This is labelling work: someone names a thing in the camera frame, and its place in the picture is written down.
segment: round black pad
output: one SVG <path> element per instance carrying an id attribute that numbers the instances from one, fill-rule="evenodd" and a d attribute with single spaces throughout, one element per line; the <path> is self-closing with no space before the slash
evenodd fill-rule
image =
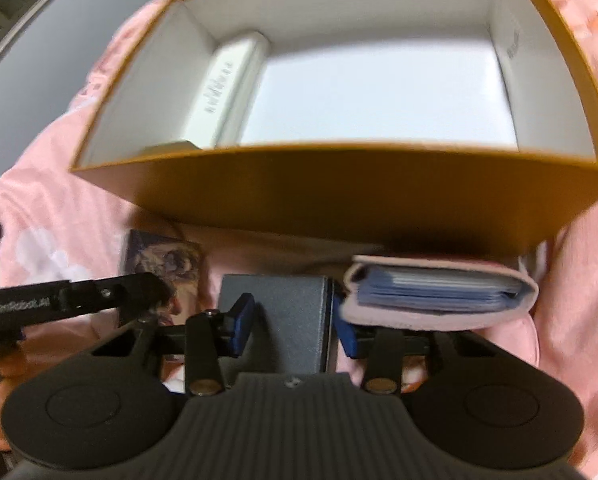
<path id="1" fill-rule="evenodd" d="M 567 456 L 583 410 L 563 384 L 509 358 L 460 358 L 410 396 L 421 432 L 451 455 L 495 469 L 526 469 Z"/>
<path id="2" fill-rule="evenodd" d="M 22 384 L 4 404 L 2 424 L 24 458 L 82 470 L 141 454 L 167 433 L 176 412 L 157 378 L 98 358 Z"/>

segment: screw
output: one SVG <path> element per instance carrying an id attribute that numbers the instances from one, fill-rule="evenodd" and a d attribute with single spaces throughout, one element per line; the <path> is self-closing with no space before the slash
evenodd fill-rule
<path id="1" fill-rule="evenodd" d="M 397 383 L 386 377 L 376 377 L 365 383 L 365 390 L 375 395 L 390 395 L 397 391 Z"/>
<path id="2" fill-rule="evenodd" d="M 189 386 L 190 393 L 199 397 L 211 397 L 221 392 L 222 387 L 214 379 L 197 379 Z"/>
<path id="3" fill-rule="evenodd" d="M 301 386 L 303 381 L 299 377 L 291 377 L 286 382 L 284 382 L 286 388 L 290 388 L 294 390 L 295 388 Z"/>
<path id="4" fill-rule="evenodd" d="M 218 308 L 207 308 L 205 310 L 202 310 L 201 313 L 206 316 L 208 318 L 209 321 L 211 322 L 221 322 L 221 318 L 220 316 L 223 316 L 221 314 L 221 312 L 219 312 Z"/>

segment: pink bedsheet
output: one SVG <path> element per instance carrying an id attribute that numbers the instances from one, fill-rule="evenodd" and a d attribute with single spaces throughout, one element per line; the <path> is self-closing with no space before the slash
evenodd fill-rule
<path id="1" fill-rule="evenodd" d="M 372 247 L 172 224 L 71 176 L 66 168 L 97 99 L 151 16 L 155 0 L 119 29 L 66 114 L 49 125 L 0 178 L 0 286 L 58 279 L 103 278 L 118 272 L 130 227 L 200 242 L 207 254 L 203 307 L 215 304 L 227 272 L 335 272 Z M 553 0 L 575 31 L 598 77 L 598 0 Z M 534 320 L 493 327 L 486 336 L 572 388 L 586 427 L 572 462 L 598 474 L 598 204 L 552 245 Z M 36 365 L 56 362 L 93 343 L 114 315 L 84 316 L 35 327 L 22 343 Z M 338 368 L 359 370 L 339 353 Z"/>

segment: cardboard box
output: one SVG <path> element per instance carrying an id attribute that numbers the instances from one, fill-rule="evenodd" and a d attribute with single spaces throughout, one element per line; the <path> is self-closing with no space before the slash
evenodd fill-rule
<path id="1" fill-rule="evenodd" d="M 186 149 L 250 30 L 271 54 L 240 144 Z M 170 0 L 71 171 L 193 224 L 521 254 L 598 199 L 598 87 L 549 0 Z"/>

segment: gray wall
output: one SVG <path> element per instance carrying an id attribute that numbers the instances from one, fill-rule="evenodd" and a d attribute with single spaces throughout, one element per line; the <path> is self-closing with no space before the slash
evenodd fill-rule
<path id="1" fill-rule="evenodd" d="M 150 0 L 52 0 L 0 60 L 0 175 L 66 111 L 115 30 Z"/>

